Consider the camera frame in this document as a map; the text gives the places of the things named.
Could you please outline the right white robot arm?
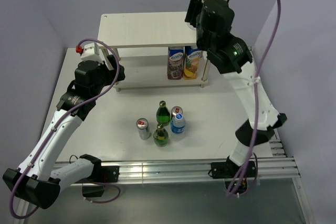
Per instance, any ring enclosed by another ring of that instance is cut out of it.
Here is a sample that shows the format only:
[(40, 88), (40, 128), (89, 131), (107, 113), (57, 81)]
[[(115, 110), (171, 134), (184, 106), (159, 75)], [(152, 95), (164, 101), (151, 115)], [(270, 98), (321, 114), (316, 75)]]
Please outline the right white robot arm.
[(234, 178), (245, 171), (255, 146), (267, 143), (287, 120), (270, 102), (246, 43), (230, 30), (234, 11), (226, 0), (190, 0), (185, 22), (196, 29), (196, 45), (230, 83), (247, 113), (235, 132), (238, 140), (225, 162), (211, 166), (213, 178)]

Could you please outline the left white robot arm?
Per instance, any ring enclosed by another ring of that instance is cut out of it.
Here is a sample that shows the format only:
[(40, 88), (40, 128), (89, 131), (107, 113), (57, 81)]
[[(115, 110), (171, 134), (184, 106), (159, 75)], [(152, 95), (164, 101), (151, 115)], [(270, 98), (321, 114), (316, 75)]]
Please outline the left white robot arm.
[(97, 58), (78, 64), (75, 79), (61, 96), (52, 121), (37, 145), (16, 169), (9, 168), (3, 175), (12, 192), (10, 201), (17, 197), (47, 209), (73, 183), (82, 179), (101, 181), (101, 160), (88, 154), (60, 169), (53, 167), (72, 134), (96, 106), (96, 100), (106, 93), (103, 88), (111, 89), (124, 79), (124, 67), (113, 54), (106, 61)]

